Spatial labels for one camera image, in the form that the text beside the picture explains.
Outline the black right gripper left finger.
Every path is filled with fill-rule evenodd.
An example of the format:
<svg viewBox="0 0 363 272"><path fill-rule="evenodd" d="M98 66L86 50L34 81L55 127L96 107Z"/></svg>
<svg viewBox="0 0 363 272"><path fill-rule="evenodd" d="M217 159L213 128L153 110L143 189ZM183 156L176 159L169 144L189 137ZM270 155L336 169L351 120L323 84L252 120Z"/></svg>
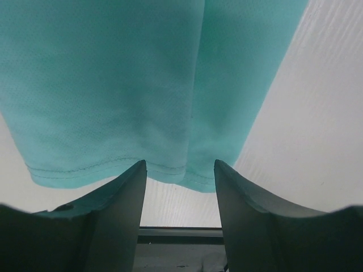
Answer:
<svg viewBox="0 0 363 272"><path fill-rule="evenodd" d="M50 212L1 205L1 270L131 271L146 178L141 160Z"/></svg>

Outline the teal t shirt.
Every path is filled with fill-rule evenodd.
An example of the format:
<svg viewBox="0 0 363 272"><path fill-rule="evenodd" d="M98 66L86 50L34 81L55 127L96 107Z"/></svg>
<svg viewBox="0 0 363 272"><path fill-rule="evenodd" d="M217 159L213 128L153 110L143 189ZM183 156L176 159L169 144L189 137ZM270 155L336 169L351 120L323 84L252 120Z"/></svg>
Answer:
<svg viewBox="0 0 363 272"><path fill-rule="evenodd" d="M1 114L32 180L73 189L144 160L215 190L306 1L2 1Z"/></svg>

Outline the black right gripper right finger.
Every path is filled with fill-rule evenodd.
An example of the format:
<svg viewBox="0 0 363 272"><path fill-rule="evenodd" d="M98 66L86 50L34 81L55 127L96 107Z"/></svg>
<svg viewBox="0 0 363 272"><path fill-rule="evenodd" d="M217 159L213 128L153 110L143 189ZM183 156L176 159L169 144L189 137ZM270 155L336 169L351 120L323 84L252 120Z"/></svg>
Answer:
<svg viewBox="0 0 363 272"><path fill-rule="evenodd" d="M285 200L216 160L230 271L361 271L362 207L322 212Z"/></svg>

